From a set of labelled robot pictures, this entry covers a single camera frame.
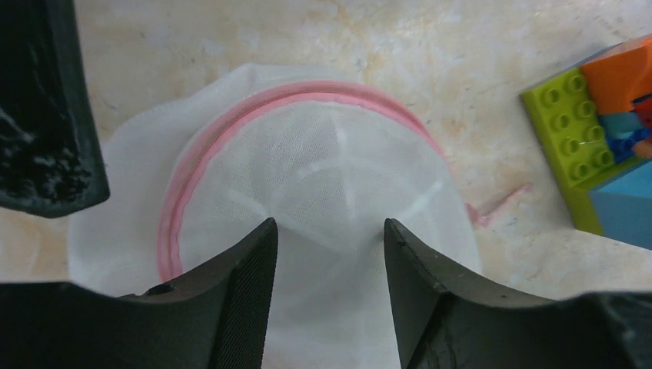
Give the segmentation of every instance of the white mesh fabric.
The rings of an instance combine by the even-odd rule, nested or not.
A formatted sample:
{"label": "white mesh fabric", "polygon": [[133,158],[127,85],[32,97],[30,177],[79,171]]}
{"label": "white mesh fabric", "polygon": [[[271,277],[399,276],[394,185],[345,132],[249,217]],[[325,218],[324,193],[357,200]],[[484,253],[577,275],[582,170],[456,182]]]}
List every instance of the white mesh fabric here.
{"label": "white mesh fabric", "polygon": [[345,78],[323,68],[243,65],[189,98],[125,122],[102,147],[111,197],[71,216],[70,278],[114,296],[141,294],[161,283],[155,257],[157,222],[184,146],[245,98],[312,80]]}
{"label": "white mesh fabric", "polygon": [[[157,222],[188,143],[248,96],[310,80],[344,79],[319,68],[246,65],[120,127],[104,146],[111,198],[71,220],[71,279],[111,295],[141,294],[160,283]],[[268,369],[399,367],[382,252],[385,218],[480,270],[444,160],[423,137],[363,108],[299,102],[241,129],[213,157],[185,208],[184,270],[270,216],[279,225],[279,255]]]}
{"label": "white mesh fabric", "polygon": [[184,211],[184,270],[268,217],[279,227],[265,363],[396,368],[382,233],[397,218],[479,271],[444,160],[425,139],[352,105],[298,102],[246,125],[210,161]]}

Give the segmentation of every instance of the toy blocks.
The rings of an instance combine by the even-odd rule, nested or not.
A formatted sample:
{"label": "toy blocks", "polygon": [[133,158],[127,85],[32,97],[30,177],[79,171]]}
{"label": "toy blocks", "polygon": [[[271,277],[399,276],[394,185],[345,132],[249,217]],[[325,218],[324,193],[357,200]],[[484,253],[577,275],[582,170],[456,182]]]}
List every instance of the toy blocks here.
{"label": "toy blocks", "polygon": [[652,93],[652,35],[625,42],[580,66],[601,115],[634,109]]}
{"label": "toy blocks", "polygon": [[651,96],[652,35],[521,94],[575,227],[652,250]]}
{"label": "toy blocks", "polygon": [[589,193],[606,237],[652,250],[652,161]]}
{"label": "toy blocks", "polygon": [[521,97],[576,227],[602,234],[588,192],[631,164],[614,167],[586,79],[573,68]]}

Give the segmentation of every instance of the table surface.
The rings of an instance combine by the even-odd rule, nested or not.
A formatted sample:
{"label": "table surface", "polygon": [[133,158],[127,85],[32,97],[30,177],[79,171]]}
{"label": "table surface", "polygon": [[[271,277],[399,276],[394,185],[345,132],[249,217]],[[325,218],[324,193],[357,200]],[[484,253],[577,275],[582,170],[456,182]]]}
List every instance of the table surface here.
{"label": "table surface", "polygon": [[[81,0],[76,8],[102,142],[137,113],[241,64],[326,66],[421,117],[470,203],[534,183],[476,230],[489,278],[549,298],[652,291],[652,252],[573,229],[517,98],[604,47],[651,33],[652,2]],[[66,278],[67,224],[0,211],[0,280]]]}

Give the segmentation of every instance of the blue lego block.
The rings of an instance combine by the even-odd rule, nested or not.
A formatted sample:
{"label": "blue lego block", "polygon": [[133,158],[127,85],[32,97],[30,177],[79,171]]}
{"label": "blue lego block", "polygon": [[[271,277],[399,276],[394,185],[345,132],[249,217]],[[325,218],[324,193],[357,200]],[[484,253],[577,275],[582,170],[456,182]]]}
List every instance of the blue lego block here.
{"label": "blue lego block", "polygon": [[614,140],[626,140],[632,132],[643,127],[636,113],[607,114],[598,116],[600,124],[604,127],[608,137]]}
{"label": "blue lego block", "polygon": [[609,149],[614,153],[614,162],[616,164],[621,163],[628,158],[631,158],[634,153],[631,151],[632,147],[639,141],[646,140],[652,130],[649,128],[643,128],[634,131],[630,137],[625,140],[614,140],[613,138],[607,136],[607,144]]}
{"label": "blue lego block", "polygon": [[652,161],[589,193],[604,236],[652,250]]}

